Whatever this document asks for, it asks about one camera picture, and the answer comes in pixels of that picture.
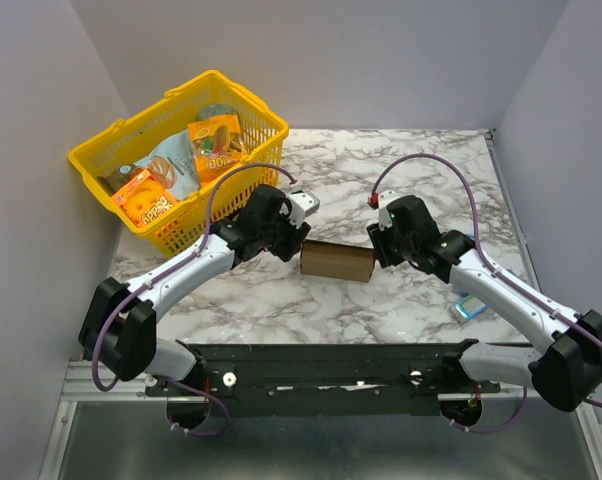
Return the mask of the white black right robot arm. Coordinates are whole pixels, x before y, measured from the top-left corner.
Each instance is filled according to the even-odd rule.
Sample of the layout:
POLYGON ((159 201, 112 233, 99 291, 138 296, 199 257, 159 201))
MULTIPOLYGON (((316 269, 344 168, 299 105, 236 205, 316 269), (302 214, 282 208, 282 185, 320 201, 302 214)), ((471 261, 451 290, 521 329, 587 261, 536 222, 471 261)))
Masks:
POLYGON ((383 268, 410 263, 484 303, 530 343, 510 347, 469 340, 441 367, 461 392, 475 381, 535 390, 554 408, 572 412, 602 383, 602 316, 580 314, 541 295, 480 253, 469 236, 439 231, 424 201, 393 191, 373 194, 378 220, 367 228, 383 268))

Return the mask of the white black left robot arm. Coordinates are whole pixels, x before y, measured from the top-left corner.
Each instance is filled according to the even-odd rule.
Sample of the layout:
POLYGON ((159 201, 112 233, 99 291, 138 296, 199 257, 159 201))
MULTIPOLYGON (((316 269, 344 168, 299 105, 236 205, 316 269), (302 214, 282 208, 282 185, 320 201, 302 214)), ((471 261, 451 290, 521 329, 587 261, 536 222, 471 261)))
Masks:
POLYGON ((319 199, 299 187, 285 193, 258 186, 243 208, 213 222, 182 253, 127 282, 102 281, 80 330, 80 344, 119 381, 150 374, 168 377, 182 395, 195 393, 203 380, 200 355, 159 338, 158 322, 198 287, 262 252, 290 261, 310 231, 307 218, 319 207, 319 199))

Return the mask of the brown cardboard box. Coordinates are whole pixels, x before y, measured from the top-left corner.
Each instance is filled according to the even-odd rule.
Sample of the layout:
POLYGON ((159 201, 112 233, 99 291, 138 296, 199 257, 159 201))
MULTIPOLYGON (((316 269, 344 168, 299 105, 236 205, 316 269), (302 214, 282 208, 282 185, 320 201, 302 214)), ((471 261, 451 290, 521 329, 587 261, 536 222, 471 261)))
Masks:
POLYGON ((303 275, 368 283, 375 268, 371 248, 306 240, 300 251, 303 275))

